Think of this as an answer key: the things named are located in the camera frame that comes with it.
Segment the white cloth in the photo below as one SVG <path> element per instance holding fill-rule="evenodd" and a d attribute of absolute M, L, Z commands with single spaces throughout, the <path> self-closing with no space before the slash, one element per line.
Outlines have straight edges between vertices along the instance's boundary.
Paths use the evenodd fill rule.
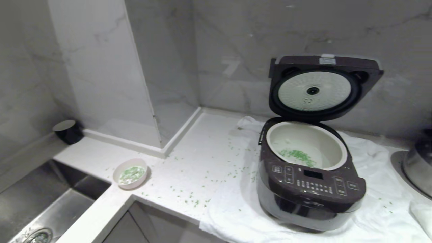
<path fill-rule="evenodd" d="M 340 229 L 322 233 L 283 226 L 270 218 L 259 205 L 256 186 L 257 141 L 262 126 L 262 122 L 251 117 L 238 122 L 241 136 L 248 141 L 244 144 L 244 158 L 235 161 L 237 168 L 244 168 L 243 172 L 235 178 L 227 177 L 227 183 L 218 189 L 201 219 L 201 230 L 232 243 L 429 242 L 409 214 L 412 196 L 395 178 L 388 150 L 344 133 L 340 135 L 353 156 L 357 173 L 366 180 L 367 193 L 361 208 Z"/>
<path fill-rule="evenodd" d="M 410 204 L 410 211 L 432 240 L 432 202 L 413 201 Z"/>

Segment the rice cooker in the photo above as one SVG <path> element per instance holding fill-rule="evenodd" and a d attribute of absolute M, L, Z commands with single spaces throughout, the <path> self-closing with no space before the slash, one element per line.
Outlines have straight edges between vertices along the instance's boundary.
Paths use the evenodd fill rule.
<path fill-rule="evenodd" d="M 359 209 L 366 183 L 341 136 L 321 121 L 346 114 L 384 71 L 375 60 L 322 56 L 272 59 L 269 106 L 281 117 L 261 131 L 261 207 L 284 223 L 335 230 Z"/>

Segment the cabinet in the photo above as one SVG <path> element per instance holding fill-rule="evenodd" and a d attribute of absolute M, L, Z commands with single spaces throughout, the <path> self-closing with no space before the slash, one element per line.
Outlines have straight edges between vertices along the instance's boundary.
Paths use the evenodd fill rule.
<path fill-rule="evenodd" d="M 103 243 L 225 243 L 197 225 L 135 202 Z"/>

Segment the small bowl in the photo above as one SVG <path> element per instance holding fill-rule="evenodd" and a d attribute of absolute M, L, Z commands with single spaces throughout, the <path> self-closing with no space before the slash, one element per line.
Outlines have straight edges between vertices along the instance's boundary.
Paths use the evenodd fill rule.
<path fill-rule="evenodd" d="M 120 184 L 121 174 L 125 170 L 127 170 L 133 166 L 143 167 L 146 170 L 144 175 L 142 177 L 140 177 L 138 180 L 131 182 L 129 184 Z M 127 160 L 127 161 L 123 162 L 121 165 L 119 165 L 115 169 L 114 174 L 112 175 L 112 178 L 114 179 L 114 181 L 118 184 L 118 186 L 120 188 L 130 190 L 130 189 L 134 189 L 134 188 L 140 186 L 146 180 L 148 173 L 149 173 L 149 167 L 147 166 L 146 162 L 144 162 L 143 159 L 136 158 L 136 159 Z"/>

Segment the countertop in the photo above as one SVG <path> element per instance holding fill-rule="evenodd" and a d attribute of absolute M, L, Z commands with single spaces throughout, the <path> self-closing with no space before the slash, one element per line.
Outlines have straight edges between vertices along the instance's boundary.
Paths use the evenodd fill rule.
<path fill-rule="evenodd" d="M 245 151 L 259 151 L 258 145 L 245 144 L 233 132 L 242 117 L 206 109 L 166 159 L 87 137 L 57 154 L 55 160 L 112 183 L 58 243 L 101 242 L 134 201 L 199 224 L 219 185 L 235 177 L 236 162 L 243 160 Z M 132 158 L 144 159 L 150 176 L 141 187 L 124 191 L 113 182 L 112 173 Z"/>

